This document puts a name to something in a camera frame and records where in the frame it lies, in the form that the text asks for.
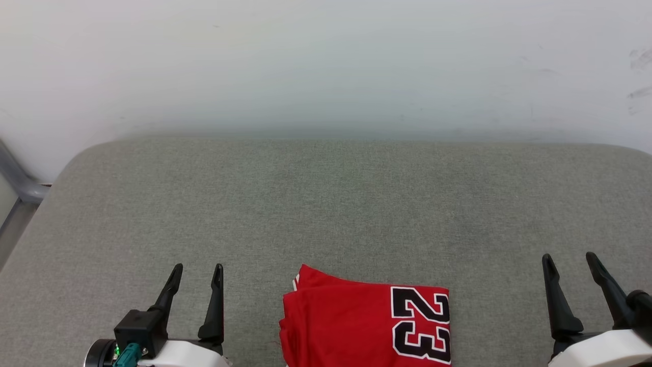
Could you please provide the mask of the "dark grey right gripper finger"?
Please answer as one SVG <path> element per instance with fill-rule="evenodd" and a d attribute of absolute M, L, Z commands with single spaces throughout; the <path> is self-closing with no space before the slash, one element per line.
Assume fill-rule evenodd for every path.
<path fill-rule="evenodd" d="M 600 286 L 613 319 L 613 330 L 631 328 L 634 311 L 627 304 L 627 295 L 617 281 L 606 270 L 598 256 L 593 252 L 585 254 L 594 282 Z"/>
<path fill-rule="evenodd" d="M 548 319 L 552 339 L 563 341 L 582 334 L 584 325 L 576 318 L 560 286 L 560 275 L 550 254 L 542 257 Z"/>

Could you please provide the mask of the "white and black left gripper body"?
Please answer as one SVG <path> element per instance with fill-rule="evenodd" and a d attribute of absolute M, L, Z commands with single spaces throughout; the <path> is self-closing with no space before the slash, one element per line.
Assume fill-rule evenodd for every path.
<path fill-rule="evenodd" d="M 98 339 L 84 366 L 233 366 L 220 353 L 184 340 L 168 340 L 155 357 L 147 357 L 147 351 L 137 343 L 121 347 L 114 339 Z"/>

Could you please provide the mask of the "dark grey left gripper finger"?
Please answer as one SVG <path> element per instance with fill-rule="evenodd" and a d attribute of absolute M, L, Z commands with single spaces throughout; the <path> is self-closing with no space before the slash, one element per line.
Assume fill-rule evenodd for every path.
<path fill-rule="evenodd" d="M 172 309 L 173 297 L 177 294 L 179 286 L 181 285 L 182 270 L 183 265 L 181 263 L 176 264 L 175 267 L 173 267 L 168 280 L 156 299 L 156 302 L 148 308 L 148 311 L 158 312 L 160 314 L 160 324 L 163 327 L 167 327 L 170 310 Z"/>
<path fill-rule="evenodd" d="M 210 301 L 198 338 L 203 343 L 221 346 L 224 343 L 224 268 L 216 264 L 210 281 Z"/>

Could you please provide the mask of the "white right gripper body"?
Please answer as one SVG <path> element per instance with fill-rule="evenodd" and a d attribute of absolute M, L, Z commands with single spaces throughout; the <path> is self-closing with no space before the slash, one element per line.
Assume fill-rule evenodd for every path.
<path fill-rule="evenodd" d="M 650 358 L 650 344 L 636 332 L 612 330 L 569 346 L 548 366 L 634 366 Z"/>

